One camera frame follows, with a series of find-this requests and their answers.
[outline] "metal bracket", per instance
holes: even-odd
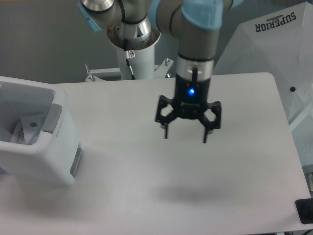
[[[173,60],[166,58],[161,65],[155,65],[155,78],[171,77],[171,75],[168,73],[168,70],[171,68],[173,64],[174,64]],[[121,75],[119,68],[89,70],[87,64],[85,64],[85,67],[87,71],[87,78],[85,79],[86,82],[105,81],[104,79],[101,79],[99,77],[109,78]]]

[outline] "white container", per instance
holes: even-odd
[[[154,79],[155,75],[155,45],[159,41],[160,37],[149,47],[142,50],[135,50],[135,57],[130,58],[130,64],[132,66],[134,76],[136,79]],[[126,63],[126,52],[124,49],[116,48],[118,65],[121,72],[122,80],[131,80],[131,72]]]
[[[9,174],[69,186],[84,149],[67,109],[65,91],[55,85],[0,77],[0,126],[13,133],[21,116],[45,114],[37,141],[24,145],[0,137],[0,166]]]

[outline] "black cable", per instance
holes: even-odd
[[[124,39],[124,51],[128,51],[128,40],[127,39]],[[132,80],[136,80],[133,68],[132,68],[131,63],[130,63],[128,58],[126,58],[126,64],[129,67],[129,70],[131,72]]]
[[[126,63],[127,63],[127,66],[129,67],[129,70],[131,72],[132,80],[136,80],[135,75],[134,75],[134,71],[133,71],[133,68],[131,66],[129,59],[126,59]]]

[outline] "black object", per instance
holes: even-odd
[[[303,224],[313,224],[313,198],[296,200],[300,221]]]
[[[206,137],[214,129],[220,129],[222,107],[219,101],[207,103],[207,96],[210,87],[210,78],[198,82],[198,70],[193,69],[192,81],[186,80],[176,75],[175,96],[173,99],[161,95],[159,98],[156,122],[165,129],[165,139],[168,137],[168,125],[176,118],[196,120],[198,119],[205,127],[203,143],[206,143]],[[161,110],[171,105],[173,110],[167,116],[161,114]],[[214,121],[209,121],[204,115],[206,110],[210,109],[215,114]]]

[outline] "white plastic bin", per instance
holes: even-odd
[[[38,128],[32,141],[11,142],[21,117],[33,115],[41,115],[42,123],[29,123]],[[83,148],[63,89],[0,77],[0,167],[18,177],[69,186]]]

